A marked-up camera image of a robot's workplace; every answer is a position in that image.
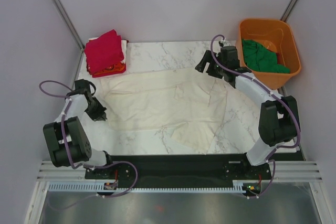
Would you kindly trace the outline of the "cream white t shirt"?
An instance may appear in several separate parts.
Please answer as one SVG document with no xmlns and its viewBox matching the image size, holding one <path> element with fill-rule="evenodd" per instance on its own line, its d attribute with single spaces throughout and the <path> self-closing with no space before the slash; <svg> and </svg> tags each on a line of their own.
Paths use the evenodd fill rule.
<svg viewBox="0 0 336 224">
<path fill-rule="evenodd" d="M 173 140 L 205 154 L 224 120 L 223 81 L 192 68 L 122 74 L 100 83 L 114 130 L 173 128 Z"/>
</svg>

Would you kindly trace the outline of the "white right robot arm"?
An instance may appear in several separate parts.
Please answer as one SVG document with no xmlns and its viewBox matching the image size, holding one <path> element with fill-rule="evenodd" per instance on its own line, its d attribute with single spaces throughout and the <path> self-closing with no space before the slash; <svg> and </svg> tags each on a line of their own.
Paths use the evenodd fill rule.
<svg viewBox="0 0 336 224">
<path fill-rule="evenodd" d="M 292 140 L 297 141 L 300 134 L 296 99 L 269 89 L 251 70 L 240 66 L 236 47 L 224 46 L 217 54 L 205 51 L 195 70 L 224 79 L 260 107 L 259 139 L 246 153 L 248 161 L 240 166 L 245 178 L 254 178 L 259 173 L 259 165 L 266 163 L 277 149 L 297 146 L 296 143 L 287 145 Z"/>
</svg>

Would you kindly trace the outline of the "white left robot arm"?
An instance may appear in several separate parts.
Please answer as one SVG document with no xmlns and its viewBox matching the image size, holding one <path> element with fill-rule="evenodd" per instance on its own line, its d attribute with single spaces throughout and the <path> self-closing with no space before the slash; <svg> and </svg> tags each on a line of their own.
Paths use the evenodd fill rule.
<svg viewBox="0 0 336 224">
<path fill-rule="evenodd" d="M 59 84 L 69 92 L 66 95 L 51 94 L 43 89 L 43 84 L 49 82 Z M 39 88 L 42 93 L 65 101 L 60 115 L 43 127 L 52 164 L 72 169 L 80 166 L 97 167 L 99 175 L 111 178 L 115 173 L 115 165 L 109 162 L 106 151 L 91 147 L 81 124 L 84 114 L 94 122 L 107 120 L 106 108 L 95 97 L 96 86 L 89 80 L 80 79 L 75 81 L 75 88 L 71 89 L 61 82 L 46 80 L 39 84 Z"/>
</svg>

